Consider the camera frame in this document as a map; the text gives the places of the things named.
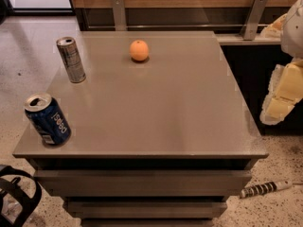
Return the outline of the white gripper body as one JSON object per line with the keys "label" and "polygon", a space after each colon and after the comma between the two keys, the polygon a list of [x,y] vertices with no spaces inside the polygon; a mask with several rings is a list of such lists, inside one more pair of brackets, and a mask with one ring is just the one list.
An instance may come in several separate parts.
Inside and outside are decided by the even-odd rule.
{"label": "white gripper body", "polygon": [[303,58],[303,0],[297,0],[287,12],[281,32],[281,49],[293,58]]}

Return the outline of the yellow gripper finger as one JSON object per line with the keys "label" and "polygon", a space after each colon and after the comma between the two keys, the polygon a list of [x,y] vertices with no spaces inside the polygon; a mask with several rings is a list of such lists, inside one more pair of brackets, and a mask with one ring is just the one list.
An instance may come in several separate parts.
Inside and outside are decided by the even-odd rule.
{"label": "yellow gripper finger", "polygon": [[303,99],[303,60],[280,64],[272,72],[268,94],[264,98],[260,121],[265,125],[282,122]]}
{"label": "yellow gripper finger", "polygon": [[263,38],[279,38],[281,35],[281,31],[283,29],[283,25],[287,14],[283,14],[274,20],[270,25],[265,27],[261,32],[260,36]]}

